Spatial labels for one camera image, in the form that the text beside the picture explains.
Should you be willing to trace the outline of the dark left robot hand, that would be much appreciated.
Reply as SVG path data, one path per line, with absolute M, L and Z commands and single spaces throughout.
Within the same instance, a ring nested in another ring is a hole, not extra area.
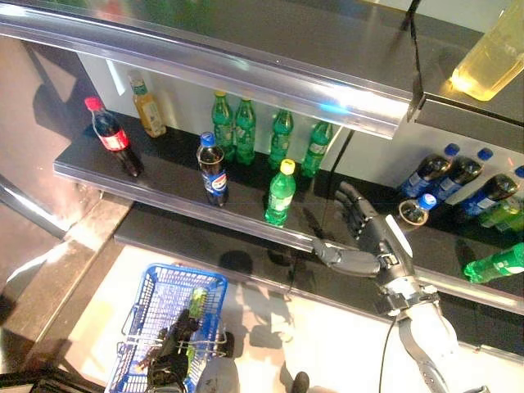
M 189 368 L 187 350 L 199 322 L 183 309 L 167 330 L 158 353 L 147 371 L 147 392 L 187 392 L 184 380 Z

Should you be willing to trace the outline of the dark right robot hand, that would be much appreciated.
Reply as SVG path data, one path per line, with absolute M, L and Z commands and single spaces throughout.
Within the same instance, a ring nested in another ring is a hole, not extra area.
M 335 206 L 357 247 L 315 239 L 314 253 L 327 267 L 349 276 L 374 278 L 381 286 L 415 275 L 413 252 L 392 215 L 378 214 L 372 204 L 345 181 L 335 192 Z

